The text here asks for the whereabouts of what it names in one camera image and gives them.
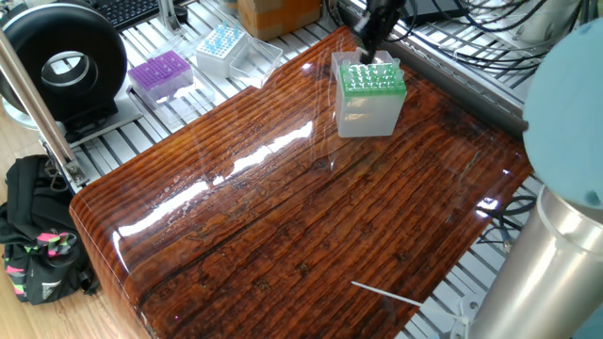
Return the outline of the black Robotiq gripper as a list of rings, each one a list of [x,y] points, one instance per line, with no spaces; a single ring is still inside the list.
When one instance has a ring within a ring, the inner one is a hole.
[[[368,0],[359,21],[352,27],[362,43],[359,61],[371,64],[379,45],[388,37],[398,22],[406,0]]]

